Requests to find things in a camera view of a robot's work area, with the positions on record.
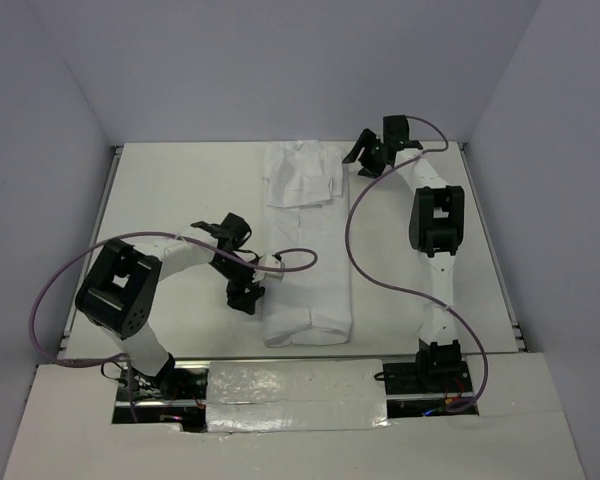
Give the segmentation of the white long sleeve shirt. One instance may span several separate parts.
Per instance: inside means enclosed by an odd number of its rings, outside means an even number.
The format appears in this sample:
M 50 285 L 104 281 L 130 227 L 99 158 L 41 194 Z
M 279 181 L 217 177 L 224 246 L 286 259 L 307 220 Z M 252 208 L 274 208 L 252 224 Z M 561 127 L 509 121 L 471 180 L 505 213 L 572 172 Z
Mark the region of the white long sleeve shirt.
M 287 268 L 266 284 L 264 343 L 328 346 L 353 326 L 351 267 L 344 247 L 349 213 L 343 151 L 319 141 L 271 142 L 263 160 L 263 240 Z

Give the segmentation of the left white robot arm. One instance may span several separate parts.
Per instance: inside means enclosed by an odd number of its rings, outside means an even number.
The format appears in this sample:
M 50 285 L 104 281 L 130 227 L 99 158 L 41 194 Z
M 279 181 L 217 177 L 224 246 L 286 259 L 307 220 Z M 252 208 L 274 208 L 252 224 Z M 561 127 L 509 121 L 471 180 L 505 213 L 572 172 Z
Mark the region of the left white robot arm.
M 159 342 L 149 324 L 160 281 L 190 267 L 210 265 L 227 280 L 230 308 L 252 315 L 265 287 L 256 271 L 183 240 L 161 238 L 142 246 L 106 242 L 80 286 L 75 306 L 101 328 L 131 360 L 139 384 L 153 398 L 178 392 L 186 375 Z

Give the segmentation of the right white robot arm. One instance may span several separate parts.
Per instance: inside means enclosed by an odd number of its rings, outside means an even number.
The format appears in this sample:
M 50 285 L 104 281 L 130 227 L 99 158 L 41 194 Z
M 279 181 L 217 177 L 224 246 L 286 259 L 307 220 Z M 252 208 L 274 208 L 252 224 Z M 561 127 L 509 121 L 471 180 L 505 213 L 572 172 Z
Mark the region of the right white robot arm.
M 410 119 L 385 116 L 381 135 L 364 129 L 343 163 L 358 161 L 359 174 L 370 178 L 371 186 L 396 172 L 413 193 L 409 244 L 426 267 L 430 286 L 425 292 L 403 291 L 432 304 L 419 329 L 414 375 L 422 389 L 436 391 L 462 371 L 454 267 L 464 239 L 465 191 L 441 178 L 425 159 L 430 151 L 410 138 Z

